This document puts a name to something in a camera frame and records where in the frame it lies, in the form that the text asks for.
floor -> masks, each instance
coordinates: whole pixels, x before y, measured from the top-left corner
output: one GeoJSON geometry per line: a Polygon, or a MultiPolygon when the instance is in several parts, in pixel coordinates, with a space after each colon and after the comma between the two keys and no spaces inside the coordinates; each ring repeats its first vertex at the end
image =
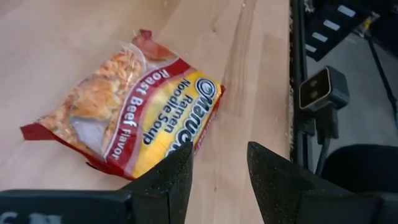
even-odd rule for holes
{"type": "MultiPolygon", "coordinates": [[[[398,97],[398,59],[375,45],[395,97],[398,97]]],[[[330,143],[330,152],[352,144],[398,146],[391,104],[374,63],[368,42],[351,34],[321,61],[307,57],[308,76],[330,65],[347,78],[348,105],[339,110],[340,138],[330,143]]],[[[312,139],[314,167],[319,158],[317,139],[312,139]]]]}

wooden table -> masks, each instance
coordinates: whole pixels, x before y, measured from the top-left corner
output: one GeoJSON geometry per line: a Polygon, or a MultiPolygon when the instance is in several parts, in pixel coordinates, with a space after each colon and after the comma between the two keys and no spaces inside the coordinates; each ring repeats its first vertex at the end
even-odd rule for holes
{"type": "Polygon", "coordinates": [[[134,29],[224,83],[195,158],[187,223],[262,223],[246,164],[257,141],[288,157],[288,0],[2,0],[0,189],[117,189],[57,142],[19,126],[52,111],[134,29]]]}

food packet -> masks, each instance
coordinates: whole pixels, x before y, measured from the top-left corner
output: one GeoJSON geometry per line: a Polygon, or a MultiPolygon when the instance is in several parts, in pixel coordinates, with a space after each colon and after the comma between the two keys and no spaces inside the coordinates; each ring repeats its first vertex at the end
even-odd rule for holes
{"type": "Polygon", "coordinates": [[[61,106],[21,130],[26,140],[57,140],[98,170],[136,179],[185,142],[196,151],[223,92],[140,30],[61,106]]]}

ramen noodle package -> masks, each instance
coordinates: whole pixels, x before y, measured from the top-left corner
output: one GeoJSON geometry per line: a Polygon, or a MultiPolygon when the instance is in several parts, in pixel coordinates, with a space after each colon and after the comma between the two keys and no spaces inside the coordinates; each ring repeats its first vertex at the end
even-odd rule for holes
{"type": "Polygon", "coordinates": [[[61,106],[21,130],[27,140],[57,140],[98,170],[135,179],[185,142],[197,150],[223,91],[142,30],[61,106]]]}

plastic food packaging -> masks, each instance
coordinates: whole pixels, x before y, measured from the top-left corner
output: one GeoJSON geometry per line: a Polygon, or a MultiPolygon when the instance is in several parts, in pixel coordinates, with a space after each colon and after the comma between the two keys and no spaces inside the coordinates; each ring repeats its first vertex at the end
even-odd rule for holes
{"type": "Polygon", "coordinates": [[[96,169],[136,179],[185,142],[195,151],[223,86],[141,30],[52,113],[21,127],[26,140],[56,140],[96,169]]]}

